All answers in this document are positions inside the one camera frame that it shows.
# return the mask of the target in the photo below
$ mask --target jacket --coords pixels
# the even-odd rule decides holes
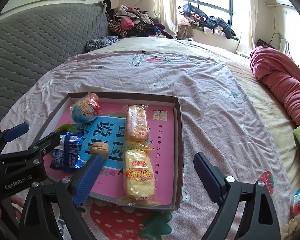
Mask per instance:
[[[192,16],[191,12],[194,12],[195,14],[206,18],[205,22],[199,22],[200,27],[208,27],[209,29],[214,29],[215,27],[220,25],[223,28],[223,32],[226,34],[227,39],[231,39],[232,36],[236,36],[235,32],[231,29],[229,24],[222,18],[207,16],[202,10],[200,10],[198,7],[193,6],[191,3],[185,4],[182,8],[184,13],[189,17]]]

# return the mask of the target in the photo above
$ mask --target blue snack bag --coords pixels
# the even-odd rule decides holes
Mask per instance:
[[[52,150],[51,169],[57,171],[75,172],[82,167],[79,155],[79,142],[83,138],[83,133],[62,132],[59,145]]]

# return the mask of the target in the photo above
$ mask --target white curtain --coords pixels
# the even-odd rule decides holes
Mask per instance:
[[[166,27],[165,31],[176,37],[178,32],[177,0],[154,0],[154,14]]]
[[[247,5],[247,7],[245,8],[245,14],[242,17],[243,26],[239,46],[237,48],[237,54],[250,56],[250,52],[255,48],[254,36],[257,24],[258,0],[245,1],[246,2],[243,4]]]

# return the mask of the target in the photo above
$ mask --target yellow snack package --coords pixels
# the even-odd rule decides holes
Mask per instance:
[[[146,109],[148,106],[125,106],[127,113],[125,140],[143,143],[149,137]]]
[[[126,197],[120,203],[134,205],[136,203],[147,206],[158,206],[154,185],[154,172],[148,155],[149,147],[125,142],[122,147],[124,153],[123,180]]]

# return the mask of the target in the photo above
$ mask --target pink cloth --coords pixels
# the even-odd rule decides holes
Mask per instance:
[[[288,115],[300,125],[300,69],[283,53],[257,47],[250,55],[254,77],[265,84]]]
[[[191,26],[190,22],[188,19],[185,18],[184,15],[177,13],[177,21],[178,21],[178,26]]]
[[[127,18],[122,18],[121,21],[121,28],[125,31],[130,30],[134,26],[134,23],[132,20]]]

